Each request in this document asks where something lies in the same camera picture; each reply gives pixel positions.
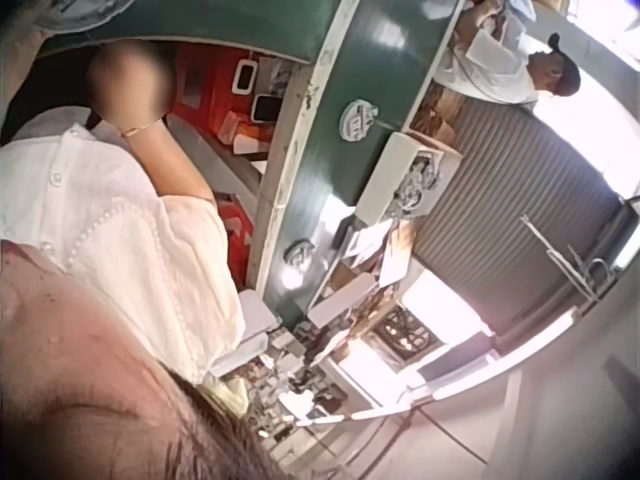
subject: eyebrow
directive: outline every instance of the eyebrow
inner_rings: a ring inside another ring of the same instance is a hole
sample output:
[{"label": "eyebrow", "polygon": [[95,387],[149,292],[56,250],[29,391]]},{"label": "eyebrow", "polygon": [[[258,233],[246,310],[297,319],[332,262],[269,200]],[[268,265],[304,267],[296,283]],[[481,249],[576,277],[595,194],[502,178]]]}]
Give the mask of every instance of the eyebrow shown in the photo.
[{"label": "eyebrow", "polygon": [[117,416],[120,418],[127,418],[131,420],[139,420],[142,418],[139,412],[131,407],[123,406],[114,401],[104,401],[96,404],[94,402],[64,402],[62,397],[54,397],[47,402],[46,407],[42,411],[43,418],[55,418],[58,416],[66,415],[72,412],[88,411],[98,414],[106,414],[110,416]]}]

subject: man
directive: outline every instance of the man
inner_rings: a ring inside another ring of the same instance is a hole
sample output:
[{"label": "man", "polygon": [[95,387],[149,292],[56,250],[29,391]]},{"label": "man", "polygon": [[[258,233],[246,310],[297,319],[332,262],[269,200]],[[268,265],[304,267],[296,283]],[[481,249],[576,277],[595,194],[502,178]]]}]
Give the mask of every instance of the man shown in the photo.
[{"label": "man", "polygon": [[483,27],[487,20],[499,18],[502,9],[501,1],[484,0],[462,13],[436,70],[436,82],[463,95],[504,104],[534,102],[539,91],[563,97],[575,94],[580,70],[560,50],[560,36],[549,38],[551,53],[522,57],[500,43],[496,38],[500,33],[492,35]]}]

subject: smartphone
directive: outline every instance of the smartphone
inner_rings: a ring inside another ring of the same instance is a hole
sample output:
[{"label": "smartphone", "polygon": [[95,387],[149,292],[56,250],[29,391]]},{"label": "smartphone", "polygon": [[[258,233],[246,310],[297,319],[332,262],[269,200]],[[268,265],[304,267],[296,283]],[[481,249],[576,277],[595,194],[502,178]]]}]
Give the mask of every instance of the smartphone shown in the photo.
[{"label": "smartphone", "polygon": [[251,121],[254,123],[274,123],[278,120],[282,98],[273,95],[256,95],[251,107]]}]

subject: metal shutter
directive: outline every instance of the metal shutter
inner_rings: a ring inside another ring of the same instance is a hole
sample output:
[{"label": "metal shutter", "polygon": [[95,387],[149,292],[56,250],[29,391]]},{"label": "metal shutter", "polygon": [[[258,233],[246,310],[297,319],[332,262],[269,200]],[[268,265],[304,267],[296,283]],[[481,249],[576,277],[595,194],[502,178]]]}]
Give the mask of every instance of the metal shutter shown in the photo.
[{"label": "metal shutter", "polygon": [[622,203],[524,109],[468,100],[454,129],[464,159],[421,222],[414,255],[501,335],[567,283],[520,216],[569,258],[566,246],[588,253]]}]

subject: hand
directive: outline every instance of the hand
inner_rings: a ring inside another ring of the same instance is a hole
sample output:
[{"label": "hand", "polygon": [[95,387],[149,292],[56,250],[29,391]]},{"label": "hand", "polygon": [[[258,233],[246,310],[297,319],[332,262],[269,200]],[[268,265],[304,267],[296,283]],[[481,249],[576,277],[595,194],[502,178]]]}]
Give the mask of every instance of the hand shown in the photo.
[{"label": "hand", "polygon": [[121,132],[146,128],[169,108],[170,79],[154,57],[154,48],[142,40],[116,42],[89,68],[91,105]]},{"label": "hand", "polygon": [[497,15],[504,9],[504,0],[484,0],[482,6],[488,15]]},{"label": "hand", "polygon": [[502,43],[504,40],[504,34],[507,31],[507,16],[504,13],[501,13],[496,16],[496,28],[493,31],[493,38],[495,38],[498,42]]}]

